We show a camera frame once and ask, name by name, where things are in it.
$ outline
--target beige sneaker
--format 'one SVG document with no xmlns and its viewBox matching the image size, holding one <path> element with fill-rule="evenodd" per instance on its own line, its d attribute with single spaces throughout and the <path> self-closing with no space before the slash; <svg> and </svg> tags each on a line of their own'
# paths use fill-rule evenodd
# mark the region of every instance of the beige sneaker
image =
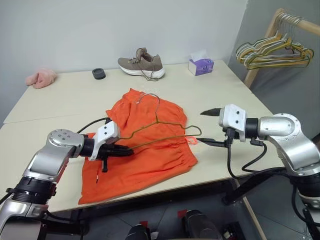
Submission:
<svg viewBox="0 0 320 240">
<path fill-rule="evenodd" d="M 148 81 L 157 81 L 165 74 L 160 56 L 151 56 L 145 47 L 138 48 L 134 58 L 120 57 L 118 64 L 125 73 L 144 76 Z"/>
</svg>

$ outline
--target purple tissue box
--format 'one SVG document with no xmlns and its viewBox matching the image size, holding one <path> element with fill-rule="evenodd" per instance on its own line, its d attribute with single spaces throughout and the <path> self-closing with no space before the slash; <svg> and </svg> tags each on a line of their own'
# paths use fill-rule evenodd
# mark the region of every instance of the purple tissue box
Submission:
<svg viewBox="0 0 320 240">
<path fill-rule="evenodd" d="M 210 58 L 200 59 L 198 61 L 189 60 L 189 71 L 195 75 L 207 74 L 211 73 L 214 68 L 214 61 Z"/>
</svg>

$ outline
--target clothes rack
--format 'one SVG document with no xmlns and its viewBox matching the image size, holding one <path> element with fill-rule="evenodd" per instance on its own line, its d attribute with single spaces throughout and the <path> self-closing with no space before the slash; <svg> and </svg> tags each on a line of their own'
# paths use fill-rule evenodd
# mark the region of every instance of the clothes rack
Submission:
<svg viewBox="0 0 320 240">
<path fill-rule="evenodd" d="M 285 13 L 285 10 L 283 8 L 279 8 L 275 11 L 275 14 L 269 24 L 269 27 L 265 33 L 265 38 L 268 38 L 268 37 L 272 37 L 273 35 L 275 35 L 277 29 L 278 29 L 278 17 L 280 14 L 282 13 Z M 292 22 L 290 21 L 287 21 L 286 20 L 286 23 L 288 24 L 292 24 Z M 300 28 L 300 29 L 303 29 L 303 30 L 306 30 L 307 32 L 310 32 L 310 33 L 313 33 L 313 34 L 316 34 L 318 36 L 320 36 L 320 26 L 317 25 L 317 24 L 314 24 L 312 22 L 309 22 L 307 20 L 301 20 L 297 25 L 296 25 L 297 28 Z M 254 82 L 257 74 L 258 74 L 258 71 L 259 69 L 252 69 L 252 70 L 249 70 L 248 73 L 246 74 L 245 76 L 245 79 L 244 79 L 244 84 L 250 88 L 252 83 Z"/>
</svg>

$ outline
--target orange shirt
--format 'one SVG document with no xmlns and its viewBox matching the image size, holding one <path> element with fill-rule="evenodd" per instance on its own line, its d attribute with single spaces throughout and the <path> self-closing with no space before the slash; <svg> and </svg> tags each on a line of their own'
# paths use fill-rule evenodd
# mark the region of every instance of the orange shirt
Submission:
<svg viewBox="0 0 320 240">
<path fill-rule="evenodd" d="M 107 115 L 117 123 L 122 137 L 156 120 L 158 100 L 130 89 L 123 95 Z M 181 123 L 185 126 L 187 117 L 178 105 L 160 100 L 157 111 L 160 121 Z M 165 137 L 183 135 L 185 130 L 178 125 L 155 124 L 137 132 L 131 139 L 121 139 L 116 144 L 134 147 Z M 85 159 L 82 168 L 82 197 L 79 204 L 100 202 L 120 195 L 136 192 L 151 185 L 188 172 L 197 163 L 184 137 L 158 141 L 134 149 L 126 157 L 109 157 L 108 172 L 102 172 L 102 161 Z"/>
</svg>

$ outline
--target table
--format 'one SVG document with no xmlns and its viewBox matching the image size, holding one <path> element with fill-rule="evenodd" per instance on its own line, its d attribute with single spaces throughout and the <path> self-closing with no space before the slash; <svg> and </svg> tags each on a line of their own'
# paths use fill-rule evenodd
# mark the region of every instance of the table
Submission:
<svg viewBox="0 0 320 240">
<path fill-rule="evenodd" d="M 201 127 L 204 138 L 224 139 L 218 118 L 200 115 L 204 110 L 234 103 L 247 110 L 249 117 L 272 115 L 223 61 L 215 61 L 213 72 L 200 76 L 193 76 L 187 64 L 167 65 L 165 69 L 165 77 L 158 82 L 149 82 L 143 77 L 129 76 L 119 69 L 113 69 L 106 71 L 107 78 L 103 80 L 95 80 L 91 72 L 63 73 L 49 87 L 39 90 L 29 87 L 0 129 L 0 150 L 5 157 L 0 169 L 3 179 L 0 181 L 0 197 L 4 196 L 6 188 L 17 184 L 30 159 L 44 146 L 50 131 L 68 129 L 76 132 L 87 123 L 104 117 L 104 111 L 110 109 L 129 88 L 155 93 L 160 98 L 178 104 L 188 117 L 187 124 Z M 92 125 L 88 132 L 94 132 L 100 125 Z M 266 144 L 268 152 L 263 160 L 252 166 L 255 170 L 283 166 L 274 146 L 268 142 Z M 189 172 L 138 192 L 82 205 L 78 205 L 78 200 L 81 196 L 84 159 L 71 159 L 57 185 L 56 196 L 49 201 L 49 210 L 72 210 L 127 200 L 230 177 L 226 149 L 204 143 L 192 145 L 190 149 L 198 163 Z M 235 141 L 232 145 L 234 173 L 243 174 L 241 166 L 261 151 L 261 147 Z"/>
</svg>

